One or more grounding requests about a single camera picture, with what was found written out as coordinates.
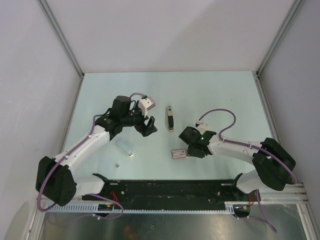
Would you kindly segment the red white staples box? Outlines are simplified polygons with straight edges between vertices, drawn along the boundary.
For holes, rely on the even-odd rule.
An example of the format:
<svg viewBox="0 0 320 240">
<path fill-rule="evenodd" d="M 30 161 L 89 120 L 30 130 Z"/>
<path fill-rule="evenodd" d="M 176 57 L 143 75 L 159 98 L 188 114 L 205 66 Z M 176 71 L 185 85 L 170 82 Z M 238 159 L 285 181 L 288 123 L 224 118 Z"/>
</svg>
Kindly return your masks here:
<svg viewBox="0 0 320 240">
<path fill-rule="evenodd" d="M 172 150 L 171 157 L 173 160 L 184 159 L 187 157 L 187 151 L 185 149 Z"/>
</svg>

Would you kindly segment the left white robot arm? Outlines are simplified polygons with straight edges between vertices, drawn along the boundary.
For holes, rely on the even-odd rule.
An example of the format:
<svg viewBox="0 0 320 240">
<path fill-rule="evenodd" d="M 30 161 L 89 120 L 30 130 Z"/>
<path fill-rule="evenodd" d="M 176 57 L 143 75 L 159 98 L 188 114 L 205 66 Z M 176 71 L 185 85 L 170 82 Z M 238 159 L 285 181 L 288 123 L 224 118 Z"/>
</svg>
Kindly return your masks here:
<svg viewBox="0 0 320 240">
<path fill-rule="evenodd" d="M 93 116 L 91 129 L 77 143 L 53 158 L 45 156 L 39 161 L 35 189 L 40 211 L 45 211 L 41 206 L 42 197 L 54 205 L 65 206 L 78 196 L 94 194 L 100 200 L 110 196 L 111 188 L 103 177 L 92 174 L 89 178 L 79 178 L 76 171 L 123 128 L 133 127 L 143 137 L 157 132 L 155 118 L 148 116 L 156 103 L 150 96 L 140 96 L 140 100 L 133 100 L 131 96 L 118 95 L 104 114 Z"/>
</svg>

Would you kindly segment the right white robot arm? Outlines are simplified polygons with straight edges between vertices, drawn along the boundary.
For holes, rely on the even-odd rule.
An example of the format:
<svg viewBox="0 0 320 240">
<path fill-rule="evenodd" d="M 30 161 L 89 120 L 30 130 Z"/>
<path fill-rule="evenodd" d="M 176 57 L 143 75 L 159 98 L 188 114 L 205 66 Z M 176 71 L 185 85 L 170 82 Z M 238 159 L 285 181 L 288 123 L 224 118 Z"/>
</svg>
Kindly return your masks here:
<svg viewBox="0 0 320 240">
<path fill-rule="evenodd" d="M 273 138 L 261 142 L 230 140 L 199 124 L 186 127 L 179 138 L 187 144 L 189 157 L 226 156 L 254 166 L 250 172 L 239 173 L 230 186 L 230 194 L 237 201 L 259 189 L 282 191 L 298 182 L 293 174 L 296 161 Z"/>
</svg>

